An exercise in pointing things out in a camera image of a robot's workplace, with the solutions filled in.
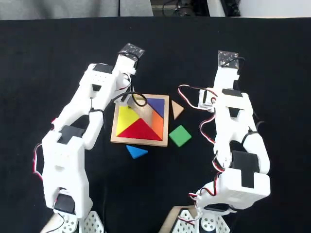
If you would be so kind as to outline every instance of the white plastic bracket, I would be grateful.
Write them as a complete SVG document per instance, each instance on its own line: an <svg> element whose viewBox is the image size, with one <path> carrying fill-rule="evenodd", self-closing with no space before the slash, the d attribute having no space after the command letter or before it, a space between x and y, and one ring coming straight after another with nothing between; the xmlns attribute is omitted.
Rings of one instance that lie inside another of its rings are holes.
<svg viewBox="0 0 311 233"><path fill-rule="evenodd" d="M187 220L193 219L188 209L182 210L179 213L179 216ZM230 232L230 228L226 224L223 217L211 213L203 214L201 218L199 218L193 223L195 223L194 226L179 219L176 219L175 225L172 227L171 233L208 233L215 231L216 233Z"/></svg>

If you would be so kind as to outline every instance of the black tabletop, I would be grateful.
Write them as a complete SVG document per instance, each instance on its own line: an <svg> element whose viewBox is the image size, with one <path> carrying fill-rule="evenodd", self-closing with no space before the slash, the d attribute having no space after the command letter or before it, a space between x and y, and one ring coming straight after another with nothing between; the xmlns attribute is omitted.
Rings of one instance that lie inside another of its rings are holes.
<svg viewBox="0 0 311 233"><path fill-rule="evenodd" d="M109 232L157 232L173 206L192 204L187 193L212 180L212 145L198 131L209 114L187 107L176 88L213 86L218 50L246 58L240 88L266 122L259 132L271 160L271 195L240 211L234 231L307 231L310 25L309 18L0 21L1 232L39 232L50 218L42 181L32 174L33 148L70 101L88 64L114 65L127 42L146 50L133 76L136 90L167 94L185 106L177 120L170 112L169 131L182 124L192 139L181 148L171 140L166 148L141 146L148 154L133 160L124 144L110 143L114 106L107 108L104 129L86 151L85 169L100 216L106 184ZM214 123L206 131L214 137ZM226 218L229 225L233 218Z"/></svg>

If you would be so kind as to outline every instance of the wooden puzzle board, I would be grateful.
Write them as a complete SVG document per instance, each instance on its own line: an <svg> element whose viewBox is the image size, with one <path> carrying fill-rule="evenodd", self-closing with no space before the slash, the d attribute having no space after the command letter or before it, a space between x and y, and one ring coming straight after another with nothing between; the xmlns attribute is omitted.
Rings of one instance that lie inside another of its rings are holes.
<svg viewBox="0 0 311 233"><path fill-rule="evenodd" d="M131 108L116 105L111 131L111 142L167 146L170 97L149 94L144 94L144 96L148 100L148 104L144 107L139 107L135 104ZM139 96L136 96L136 100L138 103L144 103L144 100ZM158 108L157 102L164 102L164 108ZM152 140L139 138L144 132L148 132L148 136Z"/></svg>

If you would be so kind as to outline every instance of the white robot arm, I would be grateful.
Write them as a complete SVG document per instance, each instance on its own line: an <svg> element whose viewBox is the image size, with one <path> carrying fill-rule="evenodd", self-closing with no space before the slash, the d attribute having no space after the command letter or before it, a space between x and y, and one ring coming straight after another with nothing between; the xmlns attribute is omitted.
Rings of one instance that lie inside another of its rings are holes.
<svg viewBox="0 0 311 233"><path fill-rule="evenodd" d="M114 67L90 64L72 100L62 110L42 139L44 156L43 186L46 206L56 213L84 219L92 207L84 166L85 150L93 148L103 126L103 111L114 100L126 105L132 97L128 91L131 75L136 73L138 59L144 50L128 43L120 52ZM82 115L89 115L84 129L71 126Z"/></svg>
<svg viewBox="0 0 311 233"><path fill-rule="evenodd" d="M214 144L212 163L219 171L212 182L189 193L198 212L196 224L206 232L215 228L201 219L246 209L270 195L270 161L252 117L251 102L246 93L234 89L239 79L239 60L244 59L237 53L219 51L214 87L200 89L197 108L214 113L207 121L215 118L215 141L206 137ZM241 143L245 151L231 150L231 141Z"/></svg>

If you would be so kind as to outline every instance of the black end effector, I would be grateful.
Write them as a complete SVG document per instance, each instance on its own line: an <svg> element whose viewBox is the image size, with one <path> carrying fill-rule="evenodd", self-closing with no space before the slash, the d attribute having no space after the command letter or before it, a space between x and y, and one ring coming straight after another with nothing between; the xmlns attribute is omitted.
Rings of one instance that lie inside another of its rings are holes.
<svg viewBox="0 0 311 233"><path fill-rule="evenodd" d="M142 50L141 48L132 45L131 43L127 43L119 52L119 54L126 55L128 57L131 57L134 61L138 61L139 58L144 54L145 50Z"/></svg>
<svg viewBox="0 0 311 233"><path fill-rule="evenodd" d="M56 199L54 209L68 214L74 214L75 203L71 196L60 193Z"/></svg>

